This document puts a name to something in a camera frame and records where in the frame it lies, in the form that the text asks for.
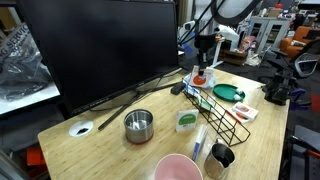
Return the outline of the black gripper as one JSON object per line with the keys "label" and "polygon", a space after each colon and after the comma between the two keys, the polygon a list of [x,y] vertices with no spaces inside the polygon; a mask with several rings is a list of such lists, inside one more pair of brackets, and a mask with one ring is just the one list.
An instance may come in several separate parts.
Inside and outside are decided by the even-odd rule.
{"label": "black gripper", "polygon": [[215,35],[197,35],[194,45],[198,49],[197,58],[200,64],[198,75],[202,76],[205,69],[204,65],[213,63],[213,48],[216,46]]}

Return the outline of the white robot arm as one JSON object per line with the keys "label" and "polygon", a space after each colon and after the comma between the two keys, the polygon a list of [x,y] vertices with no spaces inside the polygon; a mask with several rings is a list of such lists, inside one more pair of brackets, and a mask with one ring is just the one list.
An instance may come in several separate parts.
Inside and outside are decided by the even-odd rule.
{"label": "white robot arm", "polygon": [[218,26],[233,26],[244,20],[261,0],[195,0],[196,35],[194,46],[198,50],[198,74],[212,64],[210,50],[215,46]]}

